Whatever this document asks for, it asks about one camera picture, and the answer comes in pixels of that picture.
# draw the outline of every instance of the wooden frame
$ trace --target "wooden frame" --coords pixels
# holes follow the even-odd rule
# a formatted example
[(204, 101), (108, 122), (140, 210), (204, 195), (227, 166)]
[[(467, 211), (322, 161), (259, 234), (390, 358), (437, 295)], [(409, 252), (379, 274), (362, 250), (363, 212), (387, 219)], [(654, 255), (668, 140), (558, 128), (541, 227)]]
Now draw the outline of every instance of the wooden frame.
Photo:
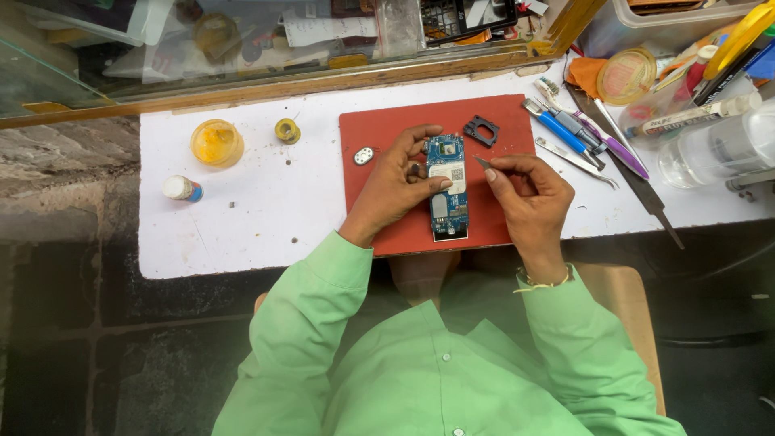
[(123, 102), (114, 106), (0, 119), (0, 129), (212, 105), (237, 106), (313, 92), (390, 85), (535, 64), (557, 59), (565, 54), (605, 1), (569, 0), (547, 31), (547, 39), (553, 40), (553, 43), (495, 43), (452, 53), (419, 56), (406, 61), (344, 68), (341, 71), (316, 71), (282, 78), (210, 85), (193, 88), (183, 95), (180, 92), (141, 95), (140, 101)]

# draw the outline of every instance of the person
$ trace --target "person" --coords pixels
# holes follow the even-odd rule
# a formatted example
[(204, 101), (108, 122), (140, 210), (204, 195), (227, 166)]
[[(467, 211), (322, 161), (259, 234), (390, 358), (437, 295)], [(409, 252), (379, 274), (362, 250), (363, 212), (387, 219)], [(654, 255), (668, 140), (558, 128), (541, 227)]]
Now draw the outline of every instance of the person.
[[(453, 333), (431, 298), (371, 328), (332, 369), (367, 295), (372, 238), (452, 185), (412, 170), (424, 139), (442, 131), (425, 124), (398, 136), (339, 232), (257, 301), (253, 352), (212, 433), (685, 434), (656, 413), (654, 386), (619, 319), (564, 262), (560, 232), (574, 190), (533, 155), (494, 158), (485, 175), (524, 263), (523, 292), (509, 295), (522, 296), (539, 357), (486, 319)], [(509, 175), (522, 178), (520, 192)]]

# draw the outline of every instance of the hand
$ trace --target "hand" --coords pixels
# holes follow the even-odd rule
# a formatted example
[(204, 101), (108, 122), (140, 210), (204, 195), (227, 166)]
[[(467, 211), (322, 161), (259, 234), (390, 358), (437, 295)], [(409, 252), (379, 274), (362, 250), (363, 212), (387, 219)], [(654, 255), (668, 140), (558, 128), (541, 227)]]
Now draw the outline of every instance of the hand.
[(404, 216), (431, 194), (452, 186), (446, 177), (427, 178), (425, 158), (410, 159), (422, 151), (426, 137), (441, 134), (443, 127), (422, 124), (401, 132), (377, 159), (366, 185), (339, 229), (351, 244), (367, 248), (378, 231)]
[[(532, 154), (513, 154), (490, 161), (484, 171), (506, 215), (511, 241), (530, 278), (549, 285), (562, 282), (567, 267), (560, 252), (560, 234), (576, 192), (552, 167)], [(507, 175), (522, 178), (517, 192)]]
[(256, 302), (253, 304), (253, 315), (258, 312), (258, 308), (261, 307), (261, 303), (264, 302), (265, 299), (267, 299), (267, 296), (269, 295), (269, 292), (264, 292), (263, 294), (259, 295), (258, 298), (256, 298)]

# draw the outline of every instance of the green shirt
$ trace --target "green shirt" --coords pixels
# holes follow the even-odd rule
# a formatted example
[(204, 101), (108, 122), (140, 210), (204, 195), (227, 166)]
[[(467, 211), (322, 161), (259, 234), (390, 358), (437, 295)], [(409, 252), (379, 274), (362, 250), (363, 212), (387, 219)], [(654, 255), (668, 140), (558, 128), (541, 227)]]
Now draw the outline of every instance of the green shirt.
[(428, 301), (367, 332), (329, 379), (371, 254), (332, 232), (285, 271), (214, 435), (685, 434), (656, 414), (646, 366), (580, 279), (524, 293), (543, 362), (487, 320), (449, 332)]

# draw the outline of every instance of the toothbrush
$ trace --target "toothbrush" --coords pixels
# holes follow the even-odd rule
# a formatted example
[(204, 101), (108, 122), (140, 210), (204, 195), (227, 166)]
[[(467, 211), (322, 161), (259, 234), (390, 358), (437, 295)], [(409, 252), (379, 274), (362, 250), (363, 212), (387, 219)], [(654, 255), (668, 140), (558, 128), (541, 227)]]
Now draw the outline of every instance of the toothbrush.
[(611, 149), (611, 152), (613, 152), (613, 154), (618, 157), (620, 161), (627, 165), (627, 167), (637, 175), (643, 177), (645, 180), (649, 180), (649, 170), (646, 168), (646, 166), (643, 164), (643, 161), (641, 161), (640, 156), (638, 156), (634, 150), (628, 149), (619, 143), (619, 141), (617, 141), (614, 137), (608, 135), (595, 121), (593, 121), (583, 112), (579, 110), (573, 111), (563, 107), (557, 101), (555, 94), (559, 92), (560, 89), (557, 87), (557, 85), (554, 84), (554, 82), (547, 78), (541, 77), (540, 79), (536, 79), (533, 84), (536, 86), (536, 88), (538, 88), (539, 92), (541, 92), (541, 94), (546, 97), (546, 101), (550, 105), (554, 106), (554, 108), (559, 111), (576, 116), (587, 128), (589, 128), (592, 133), (594, 133), (608, 145), (608, 148)]

